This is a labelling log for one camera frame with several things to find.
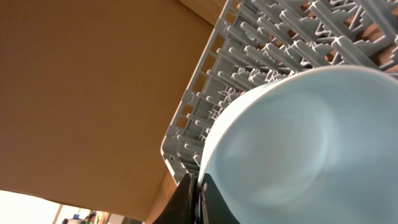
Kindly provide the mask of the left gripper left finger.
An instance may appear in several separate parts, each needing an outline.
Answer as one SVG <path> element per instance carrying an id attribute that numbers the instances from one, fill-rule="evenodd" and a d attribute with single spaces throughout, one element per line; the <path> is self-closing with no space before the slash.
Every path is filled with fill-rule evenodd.
<path id="1" fill-rule="evenodd" d="M 195 224 L 197 176 L 187 173 L 153 224 Z"/>

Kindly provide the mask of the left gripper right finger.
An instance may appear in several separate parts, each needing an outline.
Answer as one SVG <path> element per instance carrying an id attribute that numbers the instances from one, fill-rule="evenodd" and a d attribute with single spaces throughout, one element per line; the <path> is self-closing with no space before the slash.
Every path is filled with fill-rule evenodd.
<path id="1" fill-rule="evenodd" d="M 202 224 L 239 224 L 210 174 L 205 174 L 200 189 Z"/>

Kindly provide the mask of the light blue bowl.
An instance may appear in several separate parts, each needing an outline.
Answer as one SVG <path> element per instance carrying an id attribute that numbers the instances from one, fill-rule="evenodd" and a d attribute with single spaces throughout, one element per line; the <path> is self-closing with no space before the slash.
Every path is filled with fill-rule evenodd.
<path id="1" fill-rule="evenodd" d="M 206 177 L 240 223 L 396 223 L 397 80 L 329 66 L 243 93 L 206 138 Z"/>

